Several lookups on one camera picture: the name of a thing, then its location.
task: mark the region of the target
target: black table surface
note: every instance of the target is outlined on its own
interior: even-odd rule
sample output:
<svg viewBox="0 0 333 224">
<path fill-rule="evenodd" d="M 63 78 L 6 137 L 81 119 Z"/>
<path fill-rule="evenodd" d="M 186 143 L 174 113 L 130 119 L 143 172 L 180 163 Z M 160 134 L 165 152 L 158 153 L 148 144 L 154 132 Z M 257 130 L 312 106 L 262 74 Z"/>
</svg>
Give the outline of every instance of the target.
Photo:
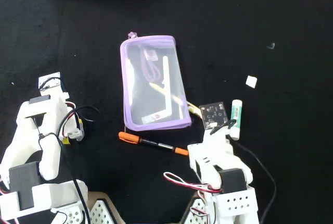
<svg viewBox="0 0 333 224">
<path fill-rule="evenodd" d="M 274 176 L 278 193 L 266 223 L 331 223 L 333 0 L 0 0 L 0 155 L 22 102 L 38 96 L 39 76 L 60 71 L 77 105 L 94 105 L 82 143 L 67 147 L 90 191 L 106 192 L 126 222 L 176 222 L 193 191 L 164 171 L 196 181 L 188 158 L 118 140 L 123 130 L 120 44 L 130 31 L 172 35 L 187 99 L 243 101 L 240 142 Z M 268 48 L 274 43 L 274 49 Z M 245 85 L 247 75 L 257 87 Z M 186 147 L 189 128 L 140 133 Z M 273 186 L 247 153 L 259 216 Z M 59 181 L 68 180 L 61 166 Z M 45 211 L 21 223 L 50 223 Z"/>
</svg>

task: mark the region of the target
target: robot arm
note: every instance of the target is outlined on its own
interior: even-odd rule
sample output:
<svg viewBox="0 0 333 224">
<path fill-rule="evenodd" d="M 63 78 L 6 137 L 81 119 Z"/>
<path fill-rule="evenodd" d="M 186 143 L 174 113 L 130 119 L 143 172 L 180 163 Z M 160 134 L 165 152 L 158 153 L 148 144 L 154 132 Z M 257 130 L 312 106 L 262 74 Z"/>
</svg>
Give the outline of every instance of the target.
<svg viewBox="0 0 333 224">
<path fill-rule="evenodd" d="M 256 224 L 258 205 L 250 168 L 234 155 L 226 135 L 227 127 L 210 135 L 206 130 L 203 142 L 188 146 L 190 167 L 203 184 L 221 193 L 204 192 L 206 213 L 210 223 L 215 224 Z"/>
<path fill-rule="evenodd" d="M 53 81 L 47 83 L 47 89 L 41 90 L 41 96 L 21 105 L 14 138 L 0 165 L 1 178 L 10 189 L 10 193 L 0 196 L 3 219 L 10 220 L 59 206 L 80 205 L 73 181 L 45 183 L 58 176 L 61 149 L 57 137 L 47 134 L 56 133 L 60 122 L 72 109 L 66 105 L 68 97 L 60 82 Z M 84 132 L 82 125 L 78 129 L 75 118 L 71 117 L 63 133 L 80 141 Z M 43 151 L 41 161 L 26 163 L 39 150 Z M 82 181 L 77 180 L 77 183 L 86 201 L 87 187 Z"/>
</svg>

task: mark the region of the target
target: transparent pencil case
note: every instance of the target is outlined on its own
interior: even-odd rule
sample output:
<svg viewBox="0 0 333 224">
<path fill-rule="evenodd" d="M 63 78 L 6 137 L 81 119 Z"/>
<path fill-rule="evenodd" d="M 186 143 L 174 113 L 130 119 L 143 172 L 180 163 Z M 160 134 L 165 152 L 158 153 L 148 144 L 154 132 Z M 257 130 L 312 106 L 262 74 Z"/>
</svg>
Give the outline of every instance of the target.
<svg viewBox="0 0 333 224">
<path fill-rule="evenodd" d="M 135 131 L 189 126 L 175 39 L 132 33 L 120 53 L 125 125 Z"/>
</svg>

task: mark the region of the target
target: green glue stick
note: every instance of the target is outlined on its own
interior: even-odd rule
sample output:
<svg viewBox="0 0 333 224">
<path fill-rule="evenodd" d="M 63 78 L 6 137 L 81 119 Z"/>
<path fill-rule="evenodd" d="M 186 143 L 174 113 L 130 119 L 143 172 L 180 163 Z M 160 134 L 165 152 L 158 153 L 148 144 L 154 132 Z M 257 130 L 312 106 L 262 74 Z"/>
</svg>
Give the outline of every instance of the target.
<svg viewBox="0 0 333 224">
<path fill-rule="evenodd" d="M 239 140 L 240 134 L 240 115 L 241 115 L 241 100 L 233 100 L 232 108 L 231 108 L 231 119 L 235 119 L 236 123 L 230 129 L 230 137 L 236 141 Z"/>
</svg>

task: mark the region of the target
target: small white paper scrap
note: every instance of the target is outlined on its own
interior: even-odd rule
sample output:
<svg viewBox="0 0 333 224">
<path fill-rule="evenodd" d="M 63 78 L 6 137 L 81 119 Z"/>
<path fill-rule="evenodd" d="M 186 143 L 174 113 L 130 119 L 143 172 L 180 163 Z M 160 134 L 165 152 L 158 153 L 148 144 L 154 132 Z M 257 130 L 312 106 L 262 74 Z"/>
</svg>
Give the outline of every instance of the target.
<svg viewBox="0 0 333 224">
<path fill-rule="evenodd" d="M 251 88 L 255 88 L 255 85 L 257 83 L 257 78 L 256 77 L 252 77 L 252 76 L 248 76 L 248 78 L 246 79 L 246 85 L 250 86 Z"/>
</svg>

